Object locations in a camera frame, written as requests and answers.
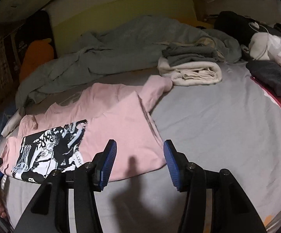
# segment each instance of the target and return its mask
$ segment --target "gray bed sheet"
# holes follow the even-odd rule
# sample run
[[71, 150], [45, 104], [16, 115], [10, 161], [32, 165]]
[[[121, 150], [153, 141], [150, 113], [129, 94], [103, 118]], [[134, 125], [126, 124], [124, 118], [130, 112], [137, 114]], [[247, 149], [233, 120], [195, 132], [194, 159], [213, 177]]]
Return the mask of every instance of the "gray bed sheet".
[[[207, 170], [230, 169], [264, 221], [281, 210], [281, 108], [264, 96], [244, 65], [220, 67], [222, 82], [174, 86], [152, 117], [162, 139], [172, 139], [190, 161]], [[98, 81], [142, 85], [156, 73], [152, 69], [129, 72]], [[52, 95], [27, 111], [44, 112], [53, 101], [68, 104], [87, 86]], [[130, 167], [137, 171], [137, 166]], [[14, 226], [38, 187], [6, 179], [5, 202]], [[72, 193], [70, 228], [76, 232]], [[185, 202], [185, 193], [176, 191], [166, 166], [111, 182], [95, 197], [103, 231], [112, 233], [177, 232]]]

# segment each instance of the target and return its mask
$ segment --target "beige cloth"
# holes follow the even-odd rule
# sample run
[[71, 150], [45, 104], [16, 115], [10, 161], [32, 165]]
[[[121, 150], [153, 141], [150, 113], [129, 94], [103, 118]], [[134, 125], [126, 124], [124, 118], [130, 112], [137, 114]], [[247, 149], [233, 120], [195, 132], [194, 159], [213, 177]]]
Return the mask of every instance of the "beige cloth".
[[222, 80], [220, 67], [209, 61], [193, 61], [170, 67], [164, 57], [160, 57], [158, 70], [161, 76], [168, 77], [177, 86], [209, 85]]

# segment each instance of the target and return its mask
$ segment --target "orange plush toy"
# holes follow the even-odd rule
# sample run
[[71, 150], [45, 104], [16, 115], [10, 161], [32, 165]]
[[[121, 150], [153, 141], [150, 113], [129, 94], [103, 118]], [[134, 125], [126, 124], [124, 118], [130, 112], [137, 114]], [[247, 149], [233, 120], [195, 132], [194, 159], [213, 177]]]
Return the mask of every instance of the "orange plush toy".
[[38, 66], [54, 59], [54, 49], [49, 42], [51, 39], [35, 40], [29, 45], [21, 66], [20, 83]]

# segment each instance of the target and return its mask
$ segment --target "folded white cloth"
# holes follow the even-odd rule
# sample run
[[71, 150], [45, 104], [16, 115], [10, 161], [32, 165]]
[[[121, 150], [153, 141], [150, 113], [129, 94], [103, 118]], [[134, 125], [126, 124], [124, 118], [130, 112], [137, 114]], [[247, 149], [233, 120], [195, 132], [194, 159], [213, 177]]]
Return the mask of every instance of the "folded white cloth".
[[267, 32], [255, 33], [249, 44], [250, 56], [256, 60], [275, 60], [281, 66], [281, 37]]
[[170, 67], [167, 59], [160, 57], [158, 70], [161, 76], [170, 78], [177, 86], [209, 85], [222, 80], [220, 67], [209, 61], [193, 61]]
[[3, 128], [1, 135], [6, 137], [10, 134], [10, 132], [14, 131], [14, 129], [20, 124], [24, 114], [24, 108], [18, 109], [17, 112], [7, 121], [6, 126]]

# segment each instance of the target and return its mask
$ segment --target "green wall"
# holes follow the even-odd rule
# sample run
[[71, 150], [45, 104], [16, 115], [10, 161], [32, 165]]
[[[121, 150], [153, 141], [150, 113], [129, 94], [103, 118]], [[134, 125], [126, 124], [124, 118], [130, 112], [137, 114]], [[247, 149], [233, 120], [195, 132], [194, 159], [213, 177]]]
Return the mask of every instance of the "green wall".
[[118, 0], [93, 6], [53, 28], [58, 55], [64, 54], [82, 33], [112, 29], [137, 16], [162, 15], [195, 19], [192, 0]]

